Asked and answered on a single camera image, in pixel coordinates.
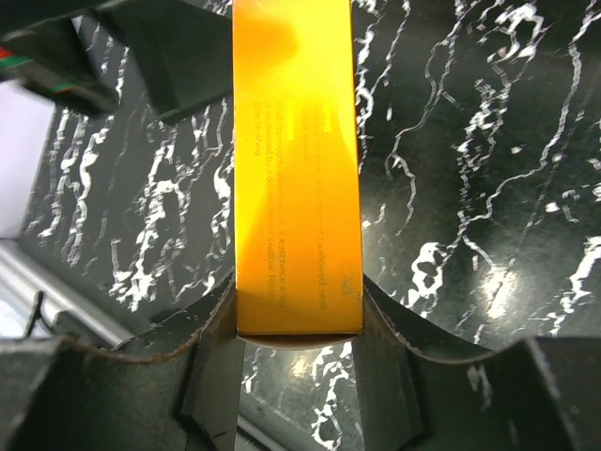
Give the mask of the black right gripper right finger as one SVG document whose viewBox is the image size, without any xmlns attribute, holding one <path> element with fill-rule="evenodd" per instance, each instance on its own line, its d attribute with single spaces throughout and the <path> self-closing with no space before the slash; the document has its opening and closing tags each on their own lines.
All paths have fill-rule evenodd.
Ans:
<svg viewBox="0 0 601 451">
<path fill-rule="evenodd" d="M 596 450 L 600 342 L 527 337 L 487 350 L 363 285 L 354 367 L 369 450 Z"/>
</svg>

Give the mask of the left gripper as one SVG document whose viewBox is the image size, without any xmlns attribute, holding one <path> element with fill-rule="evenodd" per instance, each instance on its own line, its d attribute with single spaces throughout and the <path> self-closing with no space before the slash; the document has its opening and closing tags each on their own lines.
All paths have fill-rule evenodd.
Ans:
<svg viewBox="0 0 601 451">
<path fill-rule="evenodd" d="M 132 52 L 157 118 L 168 124 L 233 91 L 232 20 L 189 1 L 112 1 L 96 19 Z M 71 19 L 1 38 L 1 80 L 87 116 L 117 94 L 100 81 Z"/>
</svg>

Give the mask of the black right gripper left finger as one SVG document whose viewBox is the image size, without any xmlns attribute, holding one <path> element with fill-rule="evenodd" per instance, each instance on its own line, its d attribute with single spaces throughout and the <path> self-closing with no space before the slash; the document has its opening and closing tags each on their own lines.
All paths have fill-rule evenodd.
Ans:
<svg viewBox="0 0 601 451">
<path fill-rule="evenodd" d="M 5 450 L 231 450 L 244 346 L 232 275 L 112 350 L 67 335 L 1 343 Z"/>
</svg>

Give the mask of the yellow toothpaste box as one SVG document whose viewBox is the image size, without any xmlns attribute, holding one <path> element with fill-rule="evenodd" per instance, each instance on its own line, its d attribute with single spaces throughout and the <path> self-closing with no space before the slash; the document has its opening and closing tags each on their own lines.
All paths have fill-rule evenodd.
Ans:
<svg viewBox="0 0 601 451">
<path fill-rule="evenodd" d="M 232 7 L 237 332 L 295 350 L 363 328 L 348 1 Z"/>
</svg>

